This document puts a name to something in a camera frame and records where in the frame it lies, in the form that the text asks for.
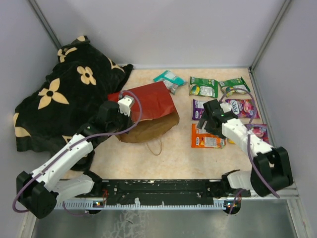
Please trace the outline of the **purple candy bag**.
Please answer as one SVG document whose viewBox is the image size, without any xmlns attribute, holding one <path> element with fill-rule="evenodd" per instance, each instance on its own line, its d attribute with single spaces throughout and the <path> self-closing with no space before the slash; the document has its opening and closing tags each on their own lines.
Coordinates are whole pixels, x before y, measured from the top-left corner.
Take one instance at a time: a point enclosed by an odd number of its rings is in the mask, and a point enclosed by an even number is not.
<svg viewBox="0 0 317 238">
<path fill-rule="evenodd" d="M 251 99 L 226 99 L 225 102 L 232 106 L 233 113 L 239 118 L 260 118 L 257 108 L 252 104 Z"/>
<path fill-rule="evenodd" d="M 193 99 L 193 114 L 192 120 L 200 120 L 205 109 L 204 109 L 204 101 L 199 101 Z"/>
</svg>

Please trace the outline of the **orange candy bag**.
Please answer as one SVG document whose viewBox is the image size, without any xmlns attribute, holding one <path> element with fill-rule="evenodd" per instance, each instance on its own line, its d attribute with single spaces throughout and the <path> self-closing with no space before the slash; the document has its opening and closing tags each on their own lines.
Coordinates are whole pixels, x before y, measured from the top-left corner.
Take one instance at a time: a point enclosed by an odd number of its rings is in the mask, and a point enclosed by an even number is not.
<svg viewBox="0 0 317 238">
<path fill-rule="evenodd" d="M 195 123 L 192 124 L 192 148 L 223 148 L 225 145 L 225 139 L 208 133 L 204 129 L 199 129 Z"/>
</svg>

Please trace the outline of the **yellow candy pack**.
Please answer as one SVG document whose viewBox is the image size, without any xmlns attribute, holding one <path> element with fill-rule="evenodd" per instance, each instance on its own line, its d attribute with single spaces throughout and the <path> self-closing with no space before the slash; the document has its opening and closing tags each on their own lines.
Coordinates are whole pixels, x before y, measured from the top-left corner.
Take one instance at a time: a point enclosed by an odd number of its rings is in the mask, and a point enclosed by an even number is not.
<svg viewBox="0 0 317 238">
<path fill-rule="evenodd" d="M 227 138 L 227 142 L 230 143 L 230 144 L 235 144 L 235 142 L 229 138 Z"/>
</svg>

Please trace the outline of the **green candy bag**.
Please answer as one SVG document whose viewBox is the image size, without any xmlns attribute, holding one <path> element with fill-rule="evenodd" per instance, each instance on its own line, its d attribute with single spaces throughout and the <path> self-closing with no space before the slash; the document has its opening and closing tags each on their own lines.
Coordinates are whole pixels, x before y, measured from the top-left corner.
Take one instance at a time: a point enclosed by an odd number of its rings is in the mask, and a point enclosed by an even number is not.
<svg viewBox="0 0 317 238">
<path fill-rule="evenodd" d="M 234 93 L 246 94 L 251 91 L 243 77 L 220 81 L 219 85 L 225 96 L 231 96 Z"/>
<path fill-rule="evenodd" d="M 206 79 L 198 77 L 190 77 L 189 95 L 202 97 L 218 97 L 218 81 L 215 79 Z"/>
</svg>

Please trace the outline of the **red paper bag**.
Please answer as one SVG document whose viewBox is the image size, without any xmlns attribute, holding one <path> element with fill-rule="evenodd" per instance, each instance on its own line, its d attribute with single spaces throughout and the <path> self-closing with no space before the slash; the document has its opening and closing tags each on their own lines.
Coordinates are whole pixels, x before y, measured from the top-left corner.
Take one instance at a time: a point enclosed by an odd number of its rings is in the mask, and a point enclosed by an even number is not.
<svg viewBox="0 0 317 238">
<path fill-rule="evenodd" d="M 108 95 L 108 100 L 118 102 L 119 97 L 130 96 L 132 99 L 138 98 L 141 103 L 141 109 L 138 103 L 131 108 L 132 121 L 138 122 L 138 125 L 128 133 L 118 135 L 116 138 L 123 143 L 148 143 L 157 139 L 160 145 L 160 151 L 155 153 L 149 145 L 147 148 L 155 156 L 162 152 L 161 137 L 179 124 L 180 117 L 174 105 L 169 90 L 162 82 L 147 84 L 136 88 L 124 90 Z"/>
</svg>

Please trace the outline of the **teal mint candy bag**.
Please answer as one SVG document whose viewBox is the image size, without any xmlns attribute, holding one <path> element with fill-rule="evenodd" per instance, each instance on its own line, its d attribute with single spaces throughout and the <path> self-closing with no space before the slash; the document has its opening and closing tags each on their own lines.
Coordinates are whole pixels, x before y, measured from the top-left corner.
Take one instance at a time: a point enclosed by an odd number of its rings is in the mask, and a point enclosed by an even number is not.
<svg viewBox="0 0 317 238">
<path fill-rule="evenodd" d="M 169 90 L 169 92 L 173 95 L 175 95 L 176 90 L 180 86 L 186 85 L 186 81 L 182 79 L 181 77 L 177 76 L 170 70 L 166 70 L 159 76 L 155 77 L 153 79 L 154 82 L 163 82 L 166 86 L 166 88 Z"/>
</svg>

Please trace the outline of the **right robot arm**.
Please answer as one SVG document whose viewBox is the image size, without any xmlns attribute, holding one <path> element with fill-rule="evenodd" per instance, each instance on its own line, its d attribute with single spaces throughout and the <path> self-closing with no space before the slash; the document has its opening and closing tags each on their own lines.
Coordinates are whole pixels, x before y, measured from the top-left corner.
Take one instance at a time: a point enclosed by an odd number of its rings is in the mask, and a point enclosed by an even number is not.
<svg viewBox="0 0 317 238">
<path fill-rule="evenodd" d="M 260 197 L 277 192 L 293 184 L 289 155 L 284 147 L 273 147 L 258 138 L 234 114 L 229 103 L 214 99 L 203 104 L 204 112 L 198 129 L 232 140 L 248 157 L 250 171 L 232 171 L 221 184 L 222 192 L 233 196 L 239 189 L 253 190 Z"/>
</svg>

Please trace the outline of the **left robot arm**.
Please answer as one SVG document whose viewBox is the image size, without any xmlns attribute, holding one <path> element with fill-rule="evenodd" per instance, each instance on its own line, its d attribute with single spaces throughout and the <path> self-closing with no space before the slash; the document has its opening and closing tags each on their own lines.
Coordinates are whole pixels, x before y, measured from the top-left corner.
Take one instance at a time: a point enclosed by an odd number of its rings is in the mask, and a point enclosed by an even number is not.
<svg viewBox="0 0 317 238">
<path fill-rule="evenodd" d="M 125 96 L 118 102 L 106 101 L 98 113 L 83 124 L 71 140 L 52 158 L 31 173 L 21 172 L 16 178 L 16 197 L 12 208 L 19 213 L 19 202 L 37 218 L 46 217 L 55 206 L 81 194 L 99 196 L 103 184 L 88 173 L 78 178 L 62 180 L 85 155 L 113 135 L 127 133 L 136 126 L 131 119 L 134 99 Z"/>
</svg>

